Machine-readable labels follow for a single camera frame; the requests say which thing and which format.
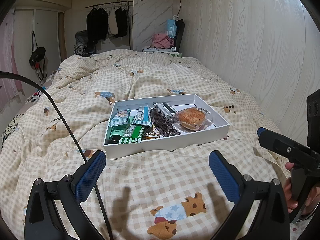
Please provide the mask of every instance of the white box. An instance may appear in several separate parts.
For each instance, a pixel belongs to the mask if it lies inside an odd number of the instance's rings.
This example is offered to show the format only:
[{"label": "white box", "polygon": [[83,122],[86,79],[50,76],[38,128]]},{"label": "white box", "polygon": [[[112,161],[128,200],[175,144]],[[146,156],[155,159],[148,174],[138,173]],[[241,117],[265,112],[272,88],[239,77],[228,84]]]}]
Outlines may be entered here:
[{"label": "white box", "polygon": [[[119,112],[125,109],[130,109],[130,115],[135,116],[139,106],[154,107],[153,103],[167,102],[173,106],[177,111],[189,107],[202,107],[211,112],[207,116],[206,125],[198,131],[190,131],[178,127],[181,134],[160,137],[157,139],[143,140],[141,143],[128,144],[107,144],[112,127],[109,127],[109,121]],[[104,149],[109,159],[117,159],[135,153],[152,151],[152,150],[167,150],[173,151],[178,148],[185,148],[192,144],[204,144],[212,141],[217,141],[227,137],[230,124],[220,116],[214,109],[212,109],[206,102],[204,102],[196,94],[191,95],[175,95],[152,98],[129,99],[123,101],[116,101],[113,105],[108,127],[104,137]]]}]

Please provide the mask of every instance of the checkered bedding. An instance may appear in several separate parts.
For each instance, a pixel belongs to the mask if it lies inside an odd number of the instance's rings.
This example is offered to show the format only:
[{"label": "checkered bedding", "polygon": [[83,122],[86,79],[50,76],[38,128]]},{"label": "checkered bedding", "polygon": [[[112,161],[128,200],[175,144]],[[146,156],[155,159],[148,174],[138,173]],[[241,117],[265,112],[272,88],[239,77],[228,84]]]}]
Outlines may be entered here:
[{"label": "checkered bedding", "polygon": [[[92,58],[73,55],[61,63],[47,89],[88,156],[93,150],[104,151],[106,121],[114,101],[167,96],[179,90],[197,94],[222,115],[231,124],[228,137],[173,152],[156,150],[108,159],[97,183],[115,239],[209,239],[233,207],[209,168],[212,150],[219,150],[255,180],[284,182],[290,175],[284,167],[287,160],[258,142],[257,128],[279,132],[277,126],[252,96],[231,87],[195,58],[125,49]],[[41,97],[21,117],[0,154],[1,215],[18,239],[24,238],[34,180],[60,180],[83,163],[49,100]],[[248,231],[258,204],[254,203],[238,237]],[[108,239],[94,190],[81,206]],[[60,202],[57,208],[69,234],[77,237]],[[179,214],[164,212],[170,208]],[[180,219],[169,220],[171,216]],[[305,225],[291,224],[291,239]]]}]

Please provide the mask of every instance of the metal screw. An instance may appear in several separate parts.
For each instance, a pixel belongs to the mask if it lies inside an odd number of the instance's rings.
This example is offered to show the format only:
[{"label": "metal screw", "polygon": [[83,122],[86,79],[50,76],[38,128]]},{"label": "metal screw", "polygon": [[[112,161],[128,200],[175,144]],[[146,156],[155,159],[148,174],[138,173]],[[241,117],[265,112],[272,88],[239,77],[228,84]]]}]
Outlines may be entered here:
[{"label": "metal screw", "polygon": [[252,177],[251,177],[250,175],[248,175],[248,174],[244,174],[244,175],[243,175],[243,178],[244,178],[244,180],[246,180],[246,181],[252,180]]},{"label": "metal screw", "polygon": [[36,180],[35,180],[35,184],[36,184],[36,185],[39,185],[39,184],[41,183],[41,181],[42,181],[42,179],[36,179]]},{"label": "metal screw", "polygon": [[273,184],[275,184],[275,185],[280,185],[279,179],[273,179],[272,182],[273,182]]},{"label": "metal screw", "polygon": [[72,176],[70,174],[66,175],[63,177],[63,180],[68,182],[69,180],[71,180]]}]

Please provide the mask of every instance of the clothes rack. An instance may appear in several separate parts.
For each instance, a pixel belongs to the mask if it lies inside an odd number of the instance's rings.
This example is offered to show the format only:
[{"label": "clothes rack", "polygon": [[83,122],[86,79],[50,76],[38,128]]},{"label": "clothes rack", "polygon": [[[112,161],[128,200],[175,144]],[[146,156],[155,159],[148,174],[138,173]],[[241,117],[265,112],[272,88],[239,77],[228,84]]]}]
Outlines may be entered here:
[{"label": "clothes rack", "polygon": [[131,50],[131,25],[130,25],[130,5],[129,5],[130,2],[133,2],[133,1],[131,0],[131,1],[119,1],[119,2],[106,2],[106,3],[90,5],[90,6],[87,6],[86,8],[96,7],[96,6],[105,5],[105,4],[112,4],[112,3],[128,3],[129,15],[127,16],[127,21],[128,21],[128,35],[129,35],[129,49]]},{"label": "clothes rack", "polygon": [[119,2],[106,2],[106,3],[100,3],[100,4],[95,4],[95,5],[90,5],[90,6],[87,6],[86,8],[90,8],[90,7],[96,7],[96,6],[99,6],[99,5],[105,5],[105,4],[111,4],[111,3],[129,3],[129,2],[133,2],[133,1],[119,1]]}]

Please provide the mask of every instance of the blue package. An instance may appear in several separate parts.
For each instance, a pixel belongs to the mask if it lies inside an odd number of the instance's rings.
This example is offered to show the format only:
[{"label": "blue package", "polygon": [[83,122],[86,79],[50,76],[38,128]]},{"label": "blue package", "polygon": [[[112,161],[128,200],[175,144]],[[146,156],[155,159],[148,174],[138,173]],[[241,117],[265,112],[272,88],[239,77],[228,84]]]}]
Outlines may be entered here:
[{"label": "blue package", "polygon": [[139,106],[137,115],[133,120],[132,124],[139,124],[139,125],[147,125],[152,126],[151,122],[151,108],[148,106]]},{"label": "blue package", "polygon": [[123,125],[129,123],[130,109],[118,112],[109,122],[109,127]]},{"label": "blue package", "polygon": [[177,33],[177,26],[175,20],[167,20],[167,35],[174,38]]}]

